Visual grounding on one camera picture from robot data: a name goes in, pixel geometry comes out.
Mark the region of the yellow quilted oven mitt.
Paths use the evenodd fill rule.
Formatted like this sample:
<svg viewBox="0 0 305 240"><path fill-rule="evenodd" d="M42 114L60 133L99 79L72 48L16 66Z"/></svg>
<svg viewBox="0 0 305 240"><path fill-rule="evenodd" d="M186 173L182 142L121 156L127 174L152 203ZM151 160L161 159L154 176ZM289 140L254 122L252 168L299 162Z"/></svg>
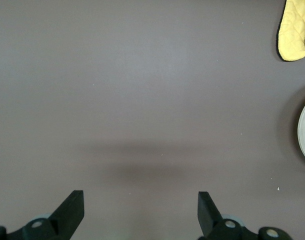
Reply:
<svg viewBox="0 0 305 240"><path fill-rule="evenodd" d="M277 50L287 62L305 57L305 0L286 0L277 33Z"/></svg>

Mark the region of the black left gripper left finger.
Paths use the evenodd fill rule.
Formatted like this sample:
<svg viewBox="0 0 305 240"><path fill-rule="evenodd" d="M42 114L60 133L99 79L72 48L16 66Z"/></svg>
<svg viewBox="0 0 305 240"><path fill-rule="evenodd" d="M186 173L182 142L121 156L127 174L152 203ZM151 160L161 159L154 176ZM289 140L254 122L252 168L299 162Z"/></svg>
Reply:
<svg viewBox="0 0 305 240"><path fill-rule="evenodd" d="M74 190L47 218L7 234L7 240L70 240L84 218L84 192Z"/></svg>

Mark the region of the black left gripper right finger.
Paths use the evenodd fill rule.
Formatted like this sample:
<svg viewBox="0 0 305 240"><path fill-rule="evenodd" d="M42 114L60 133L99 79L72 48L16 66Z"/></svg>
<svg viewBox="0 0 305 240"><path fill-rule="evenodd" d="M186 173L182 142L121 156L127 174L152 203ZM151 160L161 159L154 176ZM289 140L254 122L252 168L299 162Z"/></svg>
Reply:
<svg viewBox="0 0 305 240"><path fill-rule="evenodd" d="M197 218L205 240L242 240L241 225L223 218L206 191L198 193Z"/></svg>

